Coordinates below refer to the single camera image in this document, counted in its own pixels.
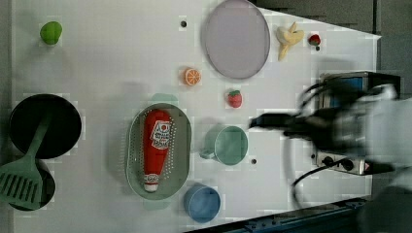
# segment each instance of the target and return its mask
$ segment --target green plastic basket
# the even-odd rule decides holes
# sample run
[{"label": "green plastic basket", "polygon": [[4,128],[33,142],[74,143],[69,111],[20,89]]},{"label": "green plastic basket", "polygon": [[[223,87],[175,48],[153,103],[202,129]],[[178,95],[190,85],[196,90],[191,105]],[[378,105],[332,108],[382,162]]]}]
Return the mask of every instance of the green plastic basket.
[{"label": "green plastic basket", "polygon": [[[175,96],[156,94],[152,104],[133,119],[128,134],[125,173],[131,189],[147,200],[163,200],[175,194],[189,174],[191,126],[188,117],[178,107]],[[159,177],[156,192],[144,188],[143,132],[147,114],[160,109],[169,113],[172,121],[169,152]]]}]

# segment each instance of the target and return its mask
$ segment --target red ketchup bottle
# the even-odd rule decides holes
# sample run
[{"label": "red ketchup bottle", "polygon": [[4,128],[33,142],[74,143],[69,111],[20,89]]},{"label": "red ketchup bottle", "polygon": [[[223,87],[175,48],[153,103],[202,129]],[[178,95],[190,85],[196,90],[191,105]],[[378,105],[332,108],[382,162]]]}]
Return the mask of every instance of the red ketchup bottle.
[{"label": "red ketchup bottle", "polygon": [[158,178],[169,152],[170,127],[170,115],[162,110],[152,110],[146,117],[143,147],[145,190],[148,192],[157,191]]}]

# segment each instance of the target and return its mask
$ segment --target blue bowl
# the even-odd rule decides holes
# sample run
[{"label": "blue bowl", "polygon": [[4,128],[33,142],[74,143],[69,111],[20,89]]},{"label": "blue bowl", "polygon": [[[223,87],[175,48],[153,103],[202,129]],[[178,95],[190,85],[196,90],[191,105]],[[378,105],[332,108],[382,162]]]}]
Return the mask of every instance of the blue bowl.
[{"label": "blue bowl", "polygon": [[185,194],[185,210],[199,223],[212,220],[221,208],[221,197],[212,187],[200,184],[193,186]]}]

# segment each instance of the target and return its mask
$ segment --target white table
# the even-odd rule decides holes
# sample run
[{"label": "white table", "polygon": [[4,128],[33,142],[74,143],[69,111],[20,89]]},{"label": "white table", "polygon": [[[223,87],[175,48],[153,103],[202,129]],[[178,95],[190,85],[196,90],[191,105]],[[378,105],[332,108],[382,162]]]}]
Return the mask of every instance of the white table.
[{"label": "white table", "polygon": [[[289,184],[314,168],[309,144],[292,141],[288,159],[280,132],[250,130],[247,157],[225,167],[198,156],[202,138],[214,122],[246,129],[250,117],[265,111],[292,111],[298,93],[323,72],[375,71],[379,37],[261,10],[271,31],[269,58],[254,77],[235,82],[214,70],[200,42],[203,22],[220,2],[13,1],[14,106],[35,93],[60,94],[75,104],[84,124],[77,147],[47,161],[57,184],[52,202],[33,213],[14,211],[16,233],[182,232],[293,210]],[[41,26],[51,20],[63,25],[55,47],[39,41]],[[315,51],[304,40],[278,62],[274,32],[294,21],[307,35],[319,32],[322,48]],[[201,70],[201,84],[187,87],[179,80],[187,66]],[[224,102],[229,88],[241,89],[241,109]],[[122,163],[129,123],[157,92],[179,98],[192,124],[193,153],[187,183],[171,204],[148,211],[126,184]],[[284,165],[288,160],[291,168]],[[196,182],[214,187],[223,199],[206,224],[191,220],[182,205]],[[371,179],[324,171],[302,185],[309,204],[320,205],[369,195]]]}]

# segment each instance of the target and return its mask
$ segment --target spatula handle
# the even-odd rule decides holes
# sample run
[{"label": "spatula handle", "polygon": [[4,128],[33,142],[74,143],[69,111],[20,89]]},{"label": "spatula handle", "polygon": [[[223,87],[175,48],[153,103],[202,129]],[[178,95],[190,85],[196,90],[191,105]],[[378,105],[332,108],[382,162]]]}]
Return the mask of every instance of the spatula handle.
[{"label": "spatula handle", "polygon": [[43,139],[49,129],[51,121],[52,114],[46,113],[46,115],[42,117],[39,126],[37,126],[36,133],[34,134],[33,140],[31,141],[30,147],[26,154],[26,156],[30,157],[33,162],[36,158],[37,150],[39,150],[39,147],[42,145]]}]

